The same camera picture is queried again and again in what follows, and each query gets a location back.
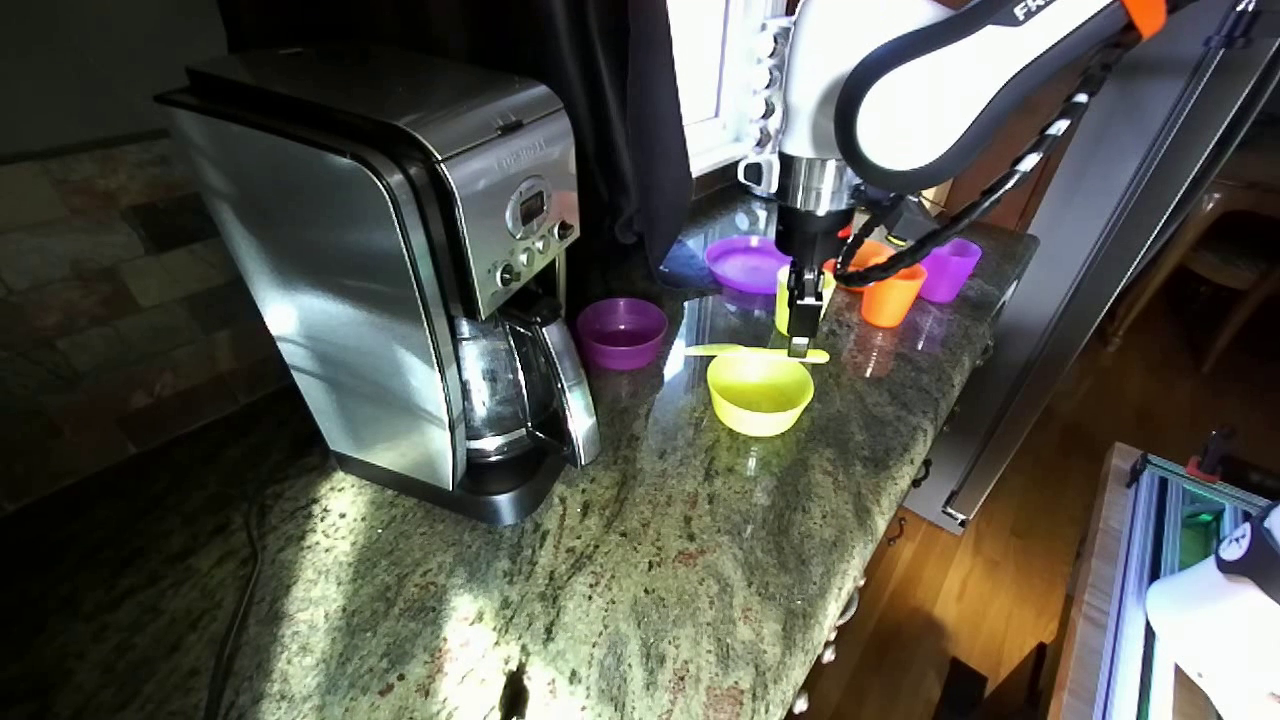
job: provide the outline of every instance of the purple cup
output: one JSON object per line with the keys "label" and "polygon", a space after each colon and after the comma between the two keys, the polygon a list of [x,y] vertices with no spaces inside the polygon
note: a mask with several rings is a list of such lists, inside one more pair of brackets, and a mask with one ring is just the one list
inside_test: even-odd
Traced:
{"label": "purple cup", "polygon": [[639,371],[663,352],[669,315],[639,295],[608,295],[581,307],[572,326],[590,368]]}
{"label": "purple cup", "polygon": [[926,303],[950,303],[978,258],[982,258],[982,247],[963,235],[932,247],[923,256],[926,281],[923,281],[920,295]]}
{"label": "purple cup", "polygon": [[775,290],[775,269],[785,269],[791,256],[785,256],[763,235],[727,235],[706,245],[710,276],[730,295],[760,295],[767,299]]}

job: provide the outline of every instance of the plastic cup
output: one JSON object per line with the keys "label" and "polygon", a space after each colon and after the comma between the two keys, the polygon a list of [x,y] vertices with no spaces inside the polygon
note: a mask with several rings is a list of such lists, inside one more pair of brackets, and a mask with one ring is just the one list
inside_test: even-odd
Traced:
{"label": "plastic cup", "polygon": [[727,235],[706,251],[710,276],[723,295],[771,295],[771,273],[787,264],[787,256],[763,235]]}
{"label": "plastic cup", "polygon": [[575,315],[575,345],[590,368],[639,371],[661,358],[669,336],[663,307],[639,295],[608,295]]}
{"label": "plastic cup", "polygon": [[858,273],[858,269],[873,269],[873,264],[885,264],[894,247],[885,245],[878,235],[869,235],[851,258],[846,258],[846,273]]}
{"label": "plastic cup", "polygon": [[903,315],[911,311],[920,286],[923,286],[923,269],[911,264],[873,286],[862,286],[862,299],[858,299],[858,315],[876,326],[894,326],[903,323]]}
{"label": "plastic cup", "polygon": [[923,256],[926,281],[923,281],[920,295],[926,303],[950,303],[963,290],[963,285],[978,258],[982,258],[982,247],[963,235],[932,247]]}

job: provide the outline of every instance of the granite countertop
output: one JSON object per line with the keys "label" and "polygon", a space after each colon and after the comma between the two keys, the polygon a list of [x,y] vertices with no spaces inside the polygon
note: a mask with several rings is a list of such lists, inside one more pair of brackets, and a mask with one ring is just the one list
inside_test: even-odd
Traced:
{"label": "granite countertop", "polygon": [[[695,223],[676,276],[751,211]],[[336,473],[317,435],[284,433],[302,429],[301,406],[220,423],[142,458],[127,491],[100,482],[61,524],[0,526],[0,570],[19,586],[0,641],[27,649],[0,660],[0,711],[195,716],[225,655],[231,716],[501,716],[520,666],[531,720],[775,720],[1023,247],[994,240],[961,303],[920,303],[899,333],[855,326],[836,295],[831,365],[811,368],[820,391],[775,439],[716,423],[706,358],[590,371],[602,451],[514,526]],[[672,295],[672,320],[688,345],[771,336],[771,303],[727,295]],[[238,641],[220,649],[237,604]]]}

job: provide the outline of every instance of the coffee maker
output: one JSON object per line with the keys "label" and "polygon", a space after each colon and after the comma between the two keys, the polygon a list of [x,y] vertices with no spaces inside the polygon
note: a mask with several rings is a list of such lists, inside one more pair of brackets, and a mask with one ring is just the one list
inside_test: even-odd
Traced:
{"label": "coffee maker", "polygon": [[340,469],[514,524],[596,456],[545,85],[344,45],[190,64],[158,102]]}

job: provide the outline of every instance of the stone tile backsplash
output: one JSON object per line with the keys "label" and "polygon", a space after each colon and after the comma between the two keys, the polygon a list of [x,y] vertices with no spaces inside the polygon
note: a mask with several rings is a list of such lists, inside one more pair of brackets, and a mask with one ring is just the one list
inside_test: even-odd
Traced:
{"label": "stone tile backsplash", "polygon": [[169,137],[0,163],[0,514],[284,383]]}

